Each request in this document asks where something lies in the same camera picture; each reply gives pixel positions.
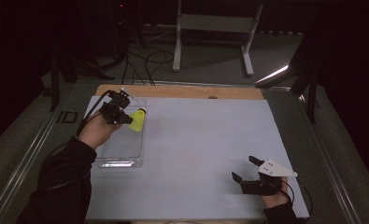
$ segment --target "white tabletop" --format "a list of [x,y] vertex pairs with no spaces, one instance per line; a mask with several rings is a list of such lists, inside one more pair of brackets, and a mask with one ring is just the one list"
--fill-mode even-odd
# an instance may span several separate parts
[[[231,172],[257,180],[258,167],[248,156],[291,168],[266,101],[144,99],[143,165],[94,165],[87,219],[264,218],[261,198],[242,194]],[[295,194],[294,212],[308,217],[296,180],[290,177],[289,184]]]

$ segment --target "cable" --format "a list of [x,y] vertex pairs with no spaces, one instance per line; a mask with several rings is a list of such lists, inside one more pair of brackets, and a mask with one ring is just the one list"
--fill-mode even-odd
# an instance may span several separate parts
[[121,85],[123,85],[123,81],[125,80],[125,76],[126,76],[126,71],[127,71],[127,69],[128,69],[128,57],[129,57],[129,55],[128,55],[128,53],[126,53],[126,55],[125,55],[125,61],[126,61],[126,64],[125,64],[125,69],[123,70],[123,74],[122,74],[122,80],[121,80]]
[[88,65],[87,63],[83,62],[80,59],[77,59],[76,57],[74,57],[73,55],[71,55],[70,53],[66,53],[64,55],[67,59],[69,59],[72,63],[76,64],[79,68],[85,69],[88,72],[90,72],[92,75],[99,77],[101,79],[105,79],[105,80],[113,80],[114,77],[109,77],[106,76],[105,74],[99,72],[97,69],[95,69],[94,67]]
[[[146,85],[146,83],[144,82],[143,78],[137,73],[137,70],[136,70],[136,67],[135,67],[135,64],[134,63],[131,63],[129,61],[129,54],[131,55],[134,55],[135,57],[137,58],[140,58],[140,59],[143,59],[145,60],[145,70],[146,70],[146,73],[147,73],[147,76],[148,76],[148,79],[149,79],[149,84],[151,86],[155,86],[155,82],[153,81],[152,79],[152,76],[155,74],[155,72],[160,69],[165,63],[170,63],[173,61],[174,59],[174,56],[173,56],[173,53],[172,52],[169,52],[167,50],[164,50],[164,49],[161,49],[161,48],[157,48],[157,47],[147,47],[147,48],[141,48],[141,49],[157,49],[157,51],[154,51],[152,52],[151,54],[149,54],[146,58],[145,57],[142,57],[138,54],[135,54],[131,51],[127,51],[127,55],[126,55],[126,65],[125,65],[125,70],[124,70],[124,73],[123,73],[123,76],[122,76],[122,79],[121,79],[121,84],[123,84],[124,82],[124,79],[126,77],[126,72],[127,72],[127,65],[130,64],[132,69],[134,70],[134,72],[132,73],[132,84],[135,83],[135,74],[137,75],[137,77],[143,82],[144,85]],[[160,62],[157,62],[157,61],[153,61],[150,59],[150,57],[152,57],[153,55],[157,54],[157,53],[163,53],[163,60],[160,61]],[[167,54],[170,54],[171,55],[171,58],[168,59],[167,57]],[[157,63],[158,66],[153,69],[152,71],[149,70],[149,63]]]
[[161,34],[161,35],[157,35],[157,36],[155,36],[155,37],[153,37],[153,38],[151,38],[151,39],[145,40],[145,42],[151,42],[152,40],[156,40],[156,39],[161,38],[161,37],[163,37],[163,36],[165,36],[165,35],[169,35],[170,33],[173,33],[173,32],[175,32],[175,31],[176,31],[176,29],[174,29],[174,30],[170,30],[170,31],[166,31],[166,32],[163,32],[163,34]]
[[[97,74],[98,71],[103,71],[103,70],[107,70],[110,68],[113,68],[117,65],[120,65],[124,60],[125,60],[125,56],[127,55],[127,49],[129,48],[129,45],[132,43],[132,41],[135,39],[135,37],[132,38],[128,38],[124,35],[120,35],[120,32],[118,31],[118,27],[116,27],[117,23],[117,18],[115,16],[113,8],[116,7],[115,6],[115,1],[114,0],[110,0],[110,17],[111,17],[111,21],[112,21],[112,30],[113,30],[113,39],[114,39],[114,51],[112,53],[112,58],[113,58],[113,62],[112,63],[106,63],[103,65],[96,65],[96,64],[92,64],[92,63],[87,63],[84,62],[85,65],[88,65],[89,67],[84,67],[85,65],[83,64],[78,64],[81,68],[86,69],[86,70],[90,70],[90,69],[94,69],[97,71],[92,71],[91,73],[96,75],[97,77],[101,78],[103,77],[103,75]],[[124,21],[121,26],[126,25],[127,21]],[[120,44],[120,47],[118,48],[118,39],[119,37],[122,39],[122,43]]]
[[308,221],[311,217],[312,217],[312,213],[313,213],[313,200],[312,197],[310,196],[310,193],[308,191],[308,189],[305,187],[305,185],[302,184],[302,182],[298,179],[298,177],[296,178],[298,181],[298,184],[301,186],[301,188],[303,188],[309,198],[309,203],[310,203],[310,208],[309,208],[309,218],[306,219],[306,221]]
[[292,187],[288,183],[286,183],[286,181],[281,180],[281,182],[285,183],[290,188],[292,195],[291,203],[294,203],[294,190],[292,190]]
[[101,114],[102,114],[102,113],[97,114],[97,115],[94,115],[94,116],[93,116],[93,117],[91,117],[90,119],[86,120],[85,125],[86,125],[87,123],[89,123],[89,121],[93,120],[94,118],[96,118],[97,116],[99,116],[99,115],[101,115]]
[[91,113],[93,113],[93,110],[99,105],[100,101],[102,101],[102,99],[109,93],[109,91],[105,91],[97,100],[97,102],[93,105],[93,107],[91,108],[91,110],[88,112],[88,114],[85,116],[85,118],[81,121],[81,123],[78,126],[77,129],[77,136],[79,136],[79,134],[81,133],[82,129],[85,127],[85,125],[88,123],[88,118],[91,115]]

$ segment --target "person's arm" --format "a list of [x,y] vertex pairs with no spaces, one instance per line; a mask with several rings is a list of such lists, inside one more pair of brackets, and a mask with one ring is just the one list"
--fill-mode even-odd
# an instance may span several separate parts
[[83,223],[91,198],[94,151],[120,125],[106,124],[96,112],[78,138],[52,152],[42,163],[34,192],[17,223]]
[[[281,177],[283,192],[287,194],[287,177]],[[268,224],[300,224],[305,223],[302,218],[297,218],[292,210],[292,203],[287,196],[278,191],[277,194],[271,196],[262,196],[265,209],[263,212],[266,215]]]

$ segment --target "clear plastic tray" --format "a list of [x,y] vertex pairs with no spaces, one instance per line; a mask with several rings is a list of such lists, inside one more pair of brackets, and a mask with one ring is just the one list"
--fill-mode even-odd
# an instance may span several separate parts
[[[146,109],[145,99],[131,101],[124,111],[130,115],[139,108]],[[129,129],[125,124],[114,132],[103,145],[96,149],[97,165],[106,168],[141,166],[143,163],[143,134],[146,119],[147,115],[143,123],[143,130],[140,132]]]

